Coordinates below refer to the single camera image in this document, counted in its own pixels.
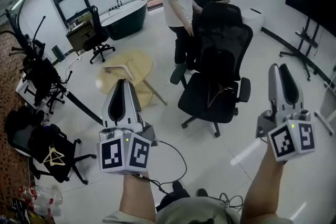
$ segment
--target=black shoe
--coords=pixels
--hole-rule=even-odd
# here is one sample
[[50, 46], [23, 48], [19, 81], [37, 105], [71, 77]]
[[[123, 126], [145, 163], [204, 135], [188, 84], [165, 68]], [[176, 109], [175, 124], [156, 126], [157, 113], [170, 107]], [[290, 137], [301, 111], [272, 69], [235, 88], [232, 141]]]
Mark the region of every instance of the black shoe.
[[196, 196], [197, 197], [209, 197], [208, 193], [204, 188], [200, 188], [199, 190], [196, 191]]
[[173, 182], [173, 191], [181, 190], [183, 189], [182, 184], [179, 181]]

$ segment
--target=round wooden table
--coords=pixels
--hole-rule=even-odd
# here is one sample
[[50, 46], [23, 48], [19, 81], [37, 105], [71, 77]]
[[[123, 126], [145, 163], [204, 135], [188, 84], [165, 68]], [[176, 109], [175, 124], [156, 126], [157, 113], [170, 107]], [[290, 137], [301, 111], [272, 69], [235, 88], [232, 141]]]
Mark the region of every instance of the round wooden table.
[[[122, 65], [127, 66], [132, 76], [122, 67], [113, 67]], [[105, 68], [110, 67], [113, 68], [109, 69], [108, 73]], [[141, 108], [151, 101], [154, 94], [167, 105], [167, 102], [146, 81], [152, 67], [153, 60], [144, 52], [140, 50], [123, 52], [103, 64], [96, 79], [96, 86], [102, 93], [108, 94], [119, 79], [128, 79], [135, 87]]]

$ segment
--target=hand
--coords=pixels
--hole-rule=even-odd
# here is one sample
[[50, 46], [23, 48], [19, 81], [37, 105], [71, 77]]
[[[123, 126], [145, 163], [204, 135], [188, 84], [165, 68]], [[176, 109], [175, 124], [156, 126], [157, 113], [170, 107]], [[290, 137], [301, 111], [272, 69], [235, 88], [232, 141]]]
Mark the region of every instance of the hand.
[[195, 7], [195, 11], [196, 11], [197, 13], [202, 13], [203, 9], [202, 9], [200, 6], [196, 6], [196, 7]]
[[185, 24], [184, 29], [188, 32], [189, 36], [191, 36], [191, 37], [194, 36], [194, 30], [193, 30], [192, 24], [190, 24], [190, 23]]

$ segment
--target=chair armrest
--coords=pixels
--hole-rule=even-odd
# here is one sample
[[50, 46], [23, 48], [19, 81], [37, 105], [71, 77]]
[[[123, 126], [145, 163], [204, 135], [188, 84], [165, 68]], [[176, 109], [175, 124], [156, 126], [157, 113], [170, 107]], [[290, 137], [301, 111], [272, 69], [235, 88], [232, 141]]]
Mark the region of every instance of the chair armrest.
[[178, 85], [180, 81], [184, 83], [185, 81], [184, 73], [186, 72], [186, 70], [187, 70], [187, 65], [185, 63], [178, 65], [170, 77], [170, 83], [174, 85]]
[[251, 82], [247, 78], [242, 78], [240, 82], [239, 102], [247, 103], [251, 95]]

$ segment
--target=table leg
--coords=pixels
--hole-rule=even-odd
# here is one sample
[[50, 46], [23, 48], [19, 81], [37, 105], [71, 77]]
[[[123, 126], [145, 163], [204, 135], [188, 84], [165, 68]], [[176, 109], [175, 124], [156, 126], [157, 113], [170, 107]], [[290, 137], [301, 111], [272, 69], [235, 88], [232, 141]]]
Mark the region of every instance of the table leg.
[[148, 83], [148, 81], [146, 81], [145, 79], [143, 80], [143, 83], [148, 87], [148, 89], [151, 90], [151, 92], [157, 97], [160, 99], [160, 101], [164, 104], [164, 105], [167, 105], [167, 102], [163, 100], [163, 98], [157, 93], [157, 91], [155, 91], [153, 89], [153, 87]]

